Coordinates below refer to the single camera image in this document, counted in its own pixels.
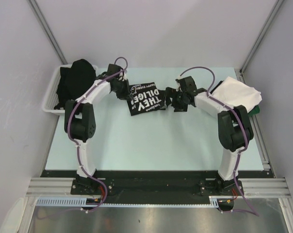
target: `white laundry basket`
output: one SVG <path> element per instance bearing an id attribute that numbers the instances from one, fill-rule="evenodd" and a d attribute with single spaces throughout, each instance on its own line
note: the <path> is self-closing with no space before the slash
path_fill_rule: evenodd
<path id="1" fill-rule="evenodd" d="M 72 64 L 69 65 L 62 65 L 55 69 L 53 76 L 49 82 L 48 89 L 45 93 L 43 103 L 42 103 L 42 109 L 44 112 L 47 113 L 54 113 L 56 115 L 63 115 L 65 114 L 64 110 L 54 110 L 54 107 L 59 103 L 58 101 L 58 95 L 56 94 L 57 87 L 60 81 L 60 67 L 68 67 L 70 68 Z"/>

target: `plastic bin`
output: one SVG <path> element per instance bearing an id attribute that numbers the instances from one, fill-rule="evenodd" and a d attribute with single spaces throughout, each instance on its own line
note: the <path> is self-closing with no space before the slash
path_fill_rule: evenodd
<path id="1" fill-rule="evenodd" d="M 56 94 L 57 87 L 60 81 L 60 67 L 68 67 L 70 68 L 72 64 L 69 65 L 62 65 L 55 69 L 53 76 L 49 82 L 48 89 L 45 93 L 43 103 L 42 103 L 42 109 L 44 112 L 47 113 L 54 113 L 56 115 L 63 115 L 65 114 L 64 110 L 54 110 L 54 107 L 59 103 L 58 101 L 58 95 Z"/>

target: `black cloth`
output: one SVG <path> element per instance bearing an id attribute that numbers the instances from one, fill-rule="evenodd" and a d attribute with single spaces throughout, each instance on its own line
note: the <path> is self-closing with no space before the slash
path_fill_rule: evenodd
<path id="1" fill-rule="evenodd" d="M 67 100 L 82 96 L 94 83 L 96 71 L 85 59 L 75 61 L 71 68 L 60 68 L 60 81 L 57 87 L 59 103 L 54 109 L 65 108 Z"/>
<path id="2" fill-rule="evenodd" d="M 130 85 L 133 100 L 127 101 L 130 115 L 164 109 L 165 91 L 158 90 L 155 83 Z"/>

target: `white cloth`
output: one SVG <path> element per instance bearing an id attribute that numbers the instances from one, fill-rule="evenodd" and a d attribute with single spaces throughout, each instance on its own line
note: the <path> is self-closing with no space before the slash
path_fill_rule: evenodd
<path id="1" fill-rule="evenodd" d="M 223 103 L 233 106 L 243 105 L 248 113 L 262 100 L 260 91 L 232 77 L 227 77 L 212 95 Z"/>

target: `gray floor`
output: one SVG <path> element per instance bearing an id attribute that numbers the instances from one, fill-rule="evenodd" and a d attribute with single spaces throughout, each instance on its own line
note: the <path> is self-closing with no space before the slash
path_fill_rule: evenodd
<path id="1" fill-rule="evenodd" d="M 36 207 L 30 233 L 287 233 L 278 199 L 251 201 L 260 214 L 220 214 L 207 208 L 102 207 L 85 214 L 71 211 L 38 220 L 65 208 Z M 238 199 L 236 208 L 246 208 Z"/>

